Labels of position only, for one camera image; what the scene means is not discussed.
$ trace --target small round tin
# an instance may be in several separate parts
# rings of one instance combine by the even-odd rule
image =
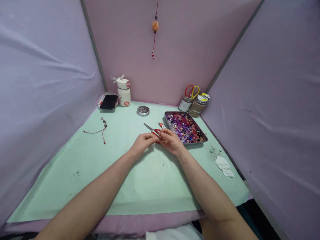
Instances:
[[[147,116],[150,112],[150,108],[148,108],[147,106],[140,106],[137,108],[137,111],[140,116]]]

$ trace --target smartphone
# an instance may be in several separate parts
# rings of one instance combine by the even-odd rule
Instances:
[[[102,110],[113,110],[118,102],[117,95],[106,95],[100,105]]]

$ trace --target hand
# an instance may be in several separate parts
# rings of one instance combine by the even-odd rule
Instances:
[[[171,130],[164,128],[160,130],[159,134],[160,144],[172,154],[177,155],[179,149],[184,148],[179,137]]]
[[[138,160],[142,156],[144,151],[147,149],[147,147],[155,143],[157,140],[158,137],[154,134],[140,134],[128,152],[133,154],[135,160]]]

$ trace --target desk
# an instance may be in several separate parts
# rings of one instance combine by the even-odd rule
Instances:
[[[148,116],[141,117],[137,114],[136,109],[140,105],[150,108]],[[158,128],[158,122],[165,123],[164,112],[176,110],[177,108],[172,106],[132,102],[129,107],[118,106],[114,113],[94,111],[87,122],[42,170],[32,189],[7,221],[14,224],[8,226],[16,226],[17,222],[52,218],[82,188],[124,154],[132,146],[138,134],[148,132],[144,122],[153,128]],[[101,117],[108,123],[104,131],[106,145],[103,144],[100,133],[83,133],[84,130],[96,132],[103,129]],[[203,120],[200,117],[194,120],[207,135],[208,142],[188,146],[187,149],[236,206],[246,202],[249,191],[228,156]],[[219,154],[230,163],[231,170],[235,173],[233,179],[226,178],[214,164]],[[136,215],[140,215],[139,217],[158,215],[166,218],[165,216],[169,217],[168,214],[172,213],[179,216],[186,214],[187,217],[183,219],[190,221],[203,215],[200,209],[175,157],[161,145],[155,144],[154,149],[147,149],[141,160],[130,170],[105,218],[124,219],[124,215],[127,219],[133,219]]]

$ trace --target red-handled scissors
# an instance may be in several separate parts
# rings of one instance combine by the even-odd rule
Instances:
[[[188,90],[189,87],[192,87],[192,88],[191,88],[191,91],[189,92],[189,94],[187,95],[187,90]],[[195,89],[196,87],[198,88],[198,92],[197,92],[197,94],[193,95],[193,94],[194,94],[194,89]],[[184,94],[186,95],[186,97],[191,98],[191,99],[194,99],[194,98],[199,94],[199,92],[200,92],[199,86],[189,85],[189,86],[186,88],[186,90],[184,91]]]
[[[160,129],[153,129],[153,128],[149,127],[147,124],[145,124],[145,123],[143,123],[143,124],[146,125],[146,127],[150,129],[151,133],[153,133],[154,135],[156,135],[159,138]]]

